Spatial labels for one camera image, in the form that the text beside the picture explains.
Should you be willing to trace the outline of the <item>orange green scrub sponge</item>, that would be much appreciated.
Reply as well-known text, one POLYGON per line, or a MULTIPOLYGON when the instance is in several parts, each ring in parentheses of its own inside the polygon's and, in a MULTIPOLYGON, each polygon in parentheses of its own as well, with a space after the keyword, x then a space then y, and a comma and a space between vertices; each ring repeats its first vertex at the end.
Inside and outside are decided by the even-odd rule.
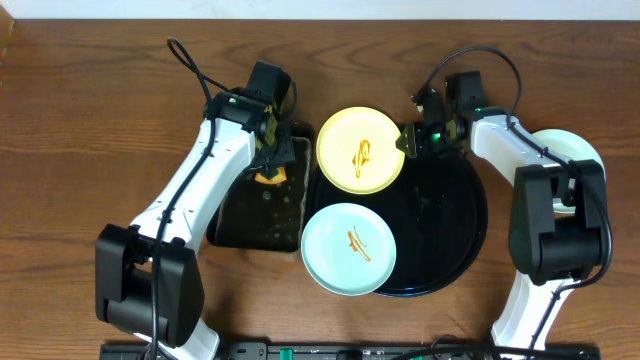
POLYGON ((259 172, 255 175, 254 180, 258 183, 265 185, 277 185, 284 182, 287 179, 284 167, 278 167, 273 169, 267 175, 259 172))

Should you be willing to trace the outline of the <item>yellow plate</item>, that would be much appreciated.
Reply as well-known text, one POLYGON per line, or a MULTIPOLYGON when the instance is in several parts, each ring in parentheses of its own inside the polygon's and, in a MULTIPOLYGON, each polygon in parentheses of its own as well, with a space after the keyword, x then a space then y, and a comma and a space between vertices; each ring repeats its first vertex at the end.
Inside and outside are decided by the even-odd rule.
POLYGON ((401 132, 383 112, 350 107, 333 114, 321 127, 316 157, 331 184, 351 194, 368 195, 391 185, 405 154, 396 147, 401 132))

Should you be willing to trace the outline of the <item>light green plate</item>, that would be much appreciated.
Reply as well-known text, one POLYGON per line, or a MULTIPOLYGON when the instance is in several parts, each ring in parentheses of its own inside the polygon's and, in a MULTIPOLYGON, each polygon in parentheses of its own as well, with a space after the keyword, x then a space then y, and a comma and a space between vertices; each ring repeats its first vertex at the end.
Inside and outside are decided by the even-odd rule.
POLYGON ((557 154, 571 160, 595 160, 606 172, 602 158, 596 149, 579 135, 561 129, 545 129, 532 134, 538 142, 557 154))

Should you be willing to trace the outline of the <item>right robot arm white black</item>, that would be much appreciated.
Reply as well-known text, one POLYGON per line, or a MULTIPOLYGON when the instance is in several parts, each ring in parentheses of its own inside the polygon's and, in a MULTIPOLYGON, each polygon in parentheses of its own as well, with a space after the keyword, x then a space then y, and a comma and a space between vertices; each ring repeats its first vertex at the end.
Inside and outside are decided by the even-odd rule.
POLYGON ((513 110, 489 106, 481 90, 442 96, 424 85, 412 101, 423 119, 403 129, 398 149, 416 157, 464 146, 512 185, 508 246, 516 275, 491 337, 499 347, 544 350, 568 295, 598 282, 611 264, 602 165, 551 150, 513 110))

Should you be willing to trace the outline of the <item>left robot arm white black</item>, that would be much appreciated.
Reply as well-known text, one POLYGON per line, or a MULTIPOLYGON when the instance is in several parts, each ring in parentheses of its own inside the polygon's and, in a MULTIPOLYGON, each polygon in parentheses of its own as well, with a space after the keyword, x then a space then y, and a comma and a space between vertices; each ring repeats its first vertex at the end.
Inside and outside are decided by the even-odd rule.
POLYGON ((207 102, 199 134, 169 183, 127 227, 95 244, 96 316, 146 344, 139 359, 211 359, 197 254, 211 218, 246 171, 273 178, 289 161, 279 127, 289 89, 234 88, 207 102))

